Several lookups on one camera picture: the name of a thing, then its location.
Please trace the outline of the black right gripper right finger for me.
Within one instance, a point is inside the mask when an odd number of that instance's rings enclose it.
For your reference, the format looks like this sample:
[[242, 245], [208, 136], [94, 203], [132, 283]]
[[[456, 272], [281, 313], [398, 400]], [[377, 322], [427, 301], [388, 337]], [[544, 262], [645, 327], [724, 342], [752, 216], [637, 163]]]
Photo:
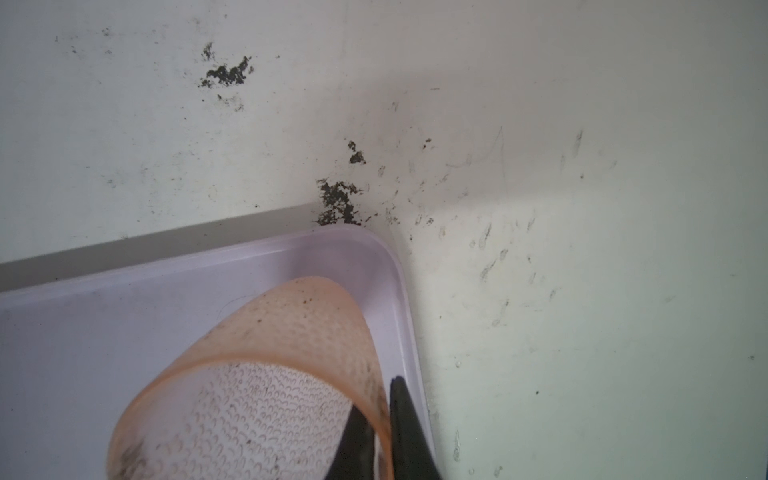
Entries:
[[441, 480], [406, 380], [402, 376], [391, 381], [389, 409], [394, 478]]

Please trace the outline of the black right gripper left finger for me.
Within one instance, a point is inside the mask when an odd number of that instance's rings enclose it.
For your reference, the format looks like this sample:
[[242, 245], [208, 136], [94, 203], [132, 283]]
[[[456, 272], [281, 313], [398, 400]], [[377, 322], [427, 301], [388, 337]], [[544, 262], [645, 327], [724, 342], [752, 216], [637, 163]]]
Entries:
[[373, 480], [374, 463], [374, 429], [362, 412], [352, 406], [325, 480]]

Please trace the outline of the pink textured glass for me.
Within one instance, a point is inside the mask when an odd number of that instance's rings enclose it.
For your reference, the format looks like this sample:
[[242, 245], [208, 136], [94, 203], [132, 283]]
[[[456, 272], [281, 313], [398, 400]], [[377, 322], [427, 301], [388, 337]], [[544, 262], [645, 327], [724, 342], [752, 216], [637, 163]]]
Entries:
[[375, 432], [374, 479], [393, 477], [387, 395], [351, 294], [323, 277], [230, 314], [130, 402], [110, 479], [325, 479], [352, 406]]

